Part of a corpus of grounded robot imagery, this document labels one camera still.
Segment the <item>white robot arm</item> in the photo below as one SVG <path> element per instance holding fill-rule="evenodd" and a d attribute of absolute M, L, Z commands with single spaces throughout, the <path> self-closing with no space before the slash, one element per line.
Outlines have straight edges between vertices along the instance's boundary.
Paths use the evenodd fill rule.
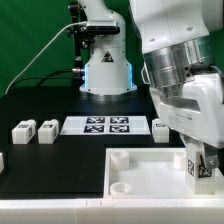
<path fill-rule="evenodd" d="M 213 65 L 207 0 L 129 0 L 157 114 L 185 146 L 201 152 L 206 168 L 219 166 L 224 148 L 224 76 Z M 96 36 L 80 90 L 103 98 L 127 92 L 132 80 L 124 50 L 124 21 L 104 0 L 79 0 L 84 31 Z"/>

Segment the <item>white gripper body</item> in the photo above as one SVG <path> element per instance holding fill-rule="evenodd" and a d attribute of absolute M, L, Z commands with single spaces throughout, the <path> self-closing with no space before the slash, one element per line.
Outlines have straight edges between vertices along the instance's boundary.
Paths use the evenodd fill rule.
<path fill-rule="evenodd" d="M 224 148 L 224 83 L 218 73 L 196 75 L 178 96 L 149 88 L 158 117 L 167 127 L 215 148 Z"/>

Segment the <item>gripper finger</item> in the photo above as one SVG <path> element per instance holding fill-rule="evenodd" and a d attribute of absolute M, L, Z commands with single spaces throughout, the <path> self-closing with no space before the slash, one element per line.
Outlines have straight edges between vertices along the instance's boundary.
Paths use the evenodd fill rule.
<path fill-rule="evenodd" d="M 203 159 L 207 169 L 217 168 L 219 166 L 218 149 L 211 145 L 203 144 Z"/>

